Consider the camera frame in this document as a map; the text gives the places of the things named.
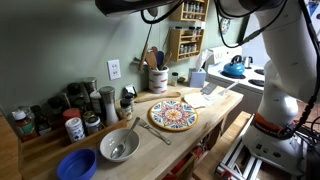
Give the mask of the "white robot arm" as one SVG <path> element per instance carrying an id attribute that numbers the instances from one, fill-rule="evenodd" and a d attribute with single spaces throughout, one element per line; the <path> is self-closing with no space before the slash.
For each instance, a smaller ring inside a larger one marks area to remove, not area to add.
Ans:
<path id="1" fill-rule="evenodd" d="M 301 176 L 304 146 L 295 132 L 319 102 L 319 44 L 304 0 L 214 0 L 225 18 L 254 13 L 270 60 L 264 91 L 251 125 L 242 136 L 250 153 Z"/>

